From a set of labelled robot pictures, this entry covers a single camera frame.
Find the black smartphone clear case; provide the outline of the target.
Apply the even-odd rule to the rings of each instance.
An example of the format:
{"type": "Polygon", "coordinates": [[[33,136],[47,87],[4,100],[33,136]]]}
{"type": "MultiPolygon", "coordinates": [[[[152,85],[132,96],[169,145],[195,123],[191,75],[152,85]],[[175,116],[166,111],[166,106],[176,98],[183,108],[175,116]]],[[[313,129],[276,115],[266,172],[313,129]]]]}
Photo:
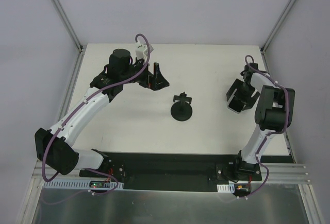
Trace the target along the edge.
{"type": "Polygon", "coordinates": [[[230,101],[228,101],[227,103],[227,107],[236,112],[236,113],[240,113],[243,108],[244,108],[245,104],[244,102],[242,102],[241,100],[237,99],[236,97],[233,97],[230,101]]]}

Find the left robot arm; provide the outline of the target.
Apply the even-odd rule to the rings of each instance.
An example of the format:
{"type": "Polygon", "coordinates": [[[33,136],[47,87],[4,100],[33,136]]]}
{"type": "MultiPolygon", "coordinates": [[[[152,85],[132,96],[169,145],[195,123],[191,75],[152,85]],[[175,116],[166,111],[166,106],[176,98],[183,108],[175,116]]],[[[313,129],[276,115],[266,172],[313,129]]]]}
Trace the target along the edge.
{"type": "Polygon", "coordinates": [[[94,77],[73,110],[49,129],[40,128],[35,133],[37,158],[42,162],[43,174],[46,166],[62,175],[75,169],[90,169],[97,177],[108,174],[110,159],[106,154],[96,149],[74,149],[73,145],[85,126],[123,91],[125,84],[138,83],[152,91],[170,85],[161,74],[158,63],[154,63],[152,72],[149,71],[152,51],[152,46],[139,45],[136,57],[132,58],[128,50],[115,49],[108,64],[94,77]]]}

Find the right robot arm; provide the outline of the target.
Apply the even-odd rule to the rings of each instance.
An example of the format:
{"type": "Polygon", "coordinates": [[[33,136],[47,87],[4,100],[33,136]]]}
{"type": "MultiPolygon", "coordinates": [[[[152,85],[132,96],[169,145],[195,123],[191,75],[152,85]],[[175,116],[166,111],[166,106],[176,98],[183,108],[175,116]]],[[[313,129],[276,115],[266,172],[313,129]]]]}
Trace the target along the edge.
{"type": "Polygon", "coordinates": [[[291,125],[295,99],[294,89],[278,84],[267,72],[260,71],[257,63],[248,63],[241,75],[243,79],[236,79],[226,93],[227,107],[241,113],[257,106],[255,129],[232,165],[232,174],[238,180],[257,173],[270,141],[291,125]]]}

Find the black phone stand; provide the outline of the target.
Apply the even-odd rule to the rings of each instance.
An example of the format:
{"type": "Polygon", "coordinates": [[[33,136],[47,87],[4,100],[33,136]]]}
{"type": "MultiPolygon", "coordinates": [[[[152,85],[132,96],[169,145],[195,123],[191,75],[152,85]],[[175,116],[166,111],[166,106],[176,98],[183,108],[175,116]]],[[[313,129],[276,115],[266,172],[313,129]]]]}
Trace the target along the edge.
{"type": "Polygon", "coordinates": [[[191,118],[193,110],[191,107],[192,98],[188,97],[185,92],[173,96],[173,105],[171,106],[172,117],[180,122],[187,121],[191,118]]]}

